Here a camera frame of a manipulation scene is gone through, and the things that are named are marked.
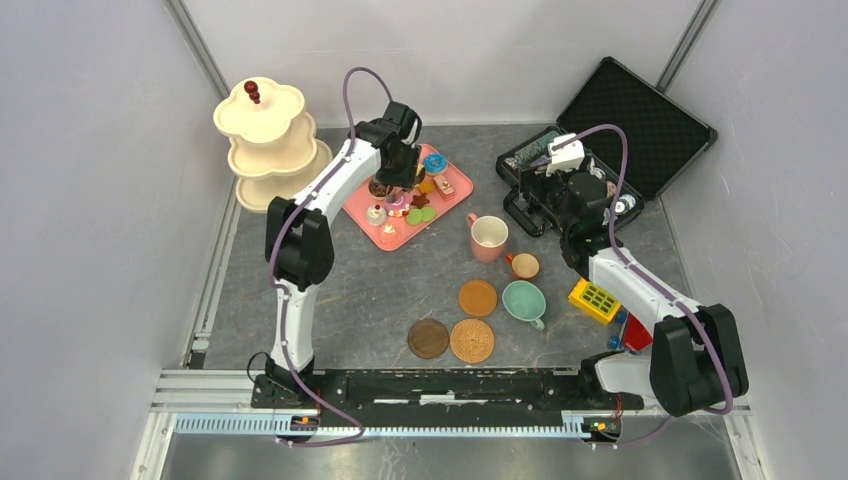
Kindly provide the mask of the small pink cupcake toy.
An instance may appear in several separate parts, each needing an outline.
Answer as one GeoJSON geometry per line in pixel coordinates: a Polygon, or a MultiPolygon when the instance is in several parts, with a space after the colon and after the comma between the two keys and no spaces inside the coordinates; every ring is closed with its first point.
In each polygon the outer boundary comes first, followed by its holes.
{"type": "Polygon", "coordinates": [[[398,242],[398,238],[398,227],[394,222],[388,221],[381,226],[379,241],[382,245],[394,245],[398,242]]]}

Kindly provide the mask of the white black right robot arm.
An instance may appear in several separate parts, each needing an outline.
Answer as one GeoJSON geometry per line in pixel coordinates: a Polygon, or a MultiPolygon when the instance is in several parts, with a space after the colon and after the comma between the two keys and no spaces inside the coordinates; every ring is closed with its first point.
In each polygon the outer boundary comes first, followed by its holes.
{"type": "Polygon", "coordinates": [[[733,314],[686,297],[635,259],[615,235],[622,178],[598,176],[592,161],[583,155],[571,166],[544,155],[513,163],[514,191],[558,229],[566,264],[618,300],[652,339],[648,357],[609,352],[584,360],[580,400],[602,408],[626,393],[656,400],[673,417],[728,413],[749,388],[733,314]]]}

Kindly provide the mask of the blue donut toy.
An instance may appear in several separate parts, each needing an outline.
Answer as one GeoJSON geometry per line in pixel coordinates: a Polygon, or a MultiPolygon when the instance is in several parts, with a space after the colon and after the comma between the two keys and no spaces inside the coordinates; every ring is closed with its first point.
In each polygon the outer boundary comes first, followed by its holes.
{"type": "Polygon", "coordinates": [[[448,164],[449,162],[446,157],[440,153],[431,153],[423,161],[425,173],[430,177],[443,174],[448,168],[448,164]]]}

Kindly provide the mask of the chocolate donut toy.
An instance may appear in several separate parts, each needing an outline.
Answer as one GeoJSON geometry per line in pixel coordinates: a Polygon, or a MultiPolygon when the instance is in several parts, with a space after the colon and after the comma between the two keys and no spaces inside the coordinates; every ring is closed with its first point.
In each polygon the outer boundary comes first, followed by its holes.
{"type": "Polygon", "coordinates": [[[382,183],[371,180],[368,183],[368,193],[376,201],[384,201],[387,195],[391,192],[391,187],[382,183]]]}

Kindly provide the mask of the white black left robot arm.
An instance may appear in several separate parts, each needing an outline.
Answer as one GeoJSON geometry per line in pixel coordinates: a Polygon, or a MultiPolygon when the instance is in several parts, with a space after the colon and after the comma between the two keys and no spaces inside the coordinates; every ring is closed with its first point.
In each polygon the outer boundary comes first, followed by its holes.
{"type": "Polygon", "coordinates": [[[358,122],[341,150],[293,198],[274,198],[267,210],[266,259],[277,293],[276,337],[265,366],[278,397],[290,407],[314,394],[312,324],[317,292],[335,260],[331,224],[370,178],[410,189],[421,148],[421,119],[392,101],[379,118],[358,122]]]}

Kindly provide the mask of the yellow cake toy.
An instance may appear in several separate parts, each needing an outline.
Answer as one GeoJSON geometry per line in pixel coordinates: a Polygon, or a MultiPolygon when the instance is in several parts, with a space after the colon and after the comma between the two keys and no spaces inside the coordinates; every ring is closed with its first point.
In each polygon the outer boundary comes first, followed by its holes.
{"type": "Polygon", "coordinates": [[[422,164],[419,164],[416,171],[415,186],[420,185],[426,177],[426,169],[422,164]]]}

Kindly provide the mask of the pink swirl cake toy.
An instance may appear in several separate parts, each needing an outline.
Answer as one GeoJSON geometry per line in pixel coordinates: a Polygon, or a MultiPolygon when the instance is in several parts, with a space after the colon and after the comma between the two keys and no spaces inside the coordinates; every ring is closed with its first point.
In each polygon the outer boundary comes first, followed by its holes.
{"type": "Polygon", "coordinates": [[[385,197],[384,205],[389,217],[403,217],[411,208],[410,195],[405,191],[388,194],[385,197]]]}

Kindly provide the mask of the white cupcake toy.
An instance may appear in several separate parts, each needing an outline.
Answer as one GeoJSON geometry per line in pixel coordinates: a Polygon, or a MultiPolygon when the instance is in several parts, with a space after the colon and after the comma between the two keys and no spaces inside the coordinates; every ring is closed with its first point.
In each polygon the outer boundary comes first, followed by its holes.
{"type": "Polygon", "coordinates": [[[368,225],[372,227],[380,227],[388,221],[388,214],[384,206],[374,204],[368,207],[365,219],[368,225]]]}

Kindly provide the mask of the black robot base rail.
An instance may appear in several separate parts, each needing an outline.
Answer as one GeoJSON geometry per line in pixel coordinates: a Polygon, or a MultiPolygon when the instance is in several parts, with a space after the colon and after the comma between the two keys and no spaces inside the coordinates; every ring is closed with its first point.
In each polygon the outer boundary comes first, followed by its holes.
{"type": "Polygon", "coordinates": [[[644,408],[634,394],[603,393],[573,369],[316,370],[295,383],[264,375],[251,405],[290,410],[296,434],[412,436],[548,436],[587,438],[599,419],[644,408]]]}

